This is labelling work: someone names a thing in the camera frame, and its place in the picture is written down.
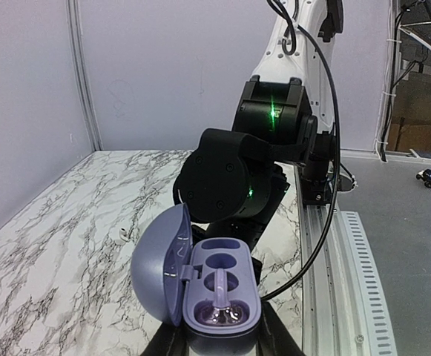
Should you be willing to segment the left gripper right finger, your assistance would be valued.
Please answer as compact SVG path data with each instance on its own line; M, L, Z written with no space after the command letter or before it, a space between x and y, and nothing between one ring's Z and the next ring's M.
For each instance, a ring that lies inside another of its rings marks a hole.
M257 324L256 355L305 356L268 301L261 302Z

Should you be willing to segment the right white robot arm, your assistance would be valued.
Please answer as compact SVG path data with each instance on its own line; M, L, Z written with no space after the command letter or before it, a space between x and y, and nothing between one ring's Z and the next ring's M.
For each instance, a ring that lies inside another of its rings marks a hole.
M230 130L209 128L174 187L195 242L212 237L257 245L300 169L306 205L332 204L340 170L340 113L330 68L343 31L341 1L270 1L276 21L245 83Z

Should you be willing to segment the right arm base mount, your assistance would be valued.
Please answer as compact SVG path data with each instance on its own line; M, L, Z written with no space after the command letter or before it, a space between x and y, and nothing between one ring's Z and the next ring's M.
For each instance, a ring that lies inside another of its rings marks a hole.
M300 169L300 192L304 205L325 206L332 202L334 171L331 162L323 159L308 161ZM349 192L357 186L355 176L341 163L338 192Z

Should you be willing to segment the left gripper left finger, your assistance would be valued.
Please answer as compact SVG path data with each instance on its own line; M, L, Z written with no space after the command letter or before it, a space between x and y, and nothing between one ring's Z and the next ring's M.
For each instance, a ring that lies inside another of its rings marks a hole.
M189 346L183 326L162 323L141 356L186 356Z

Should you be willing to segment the purple earbud charging case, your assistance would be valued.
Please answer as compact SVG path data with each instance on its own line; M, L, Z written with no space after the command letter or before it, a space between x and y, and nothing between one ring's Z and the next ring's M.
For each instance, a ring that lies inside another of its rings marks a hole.
M214 273L228 273L228 298L249 310L238 326L197 322L197 307L214 299ZM189 352L196 355L247 355L257 342L260 296L249 247L230 237L194 243L188 207L159 214L140 237L131 258L131 282L144 310L162 323L183 326Z

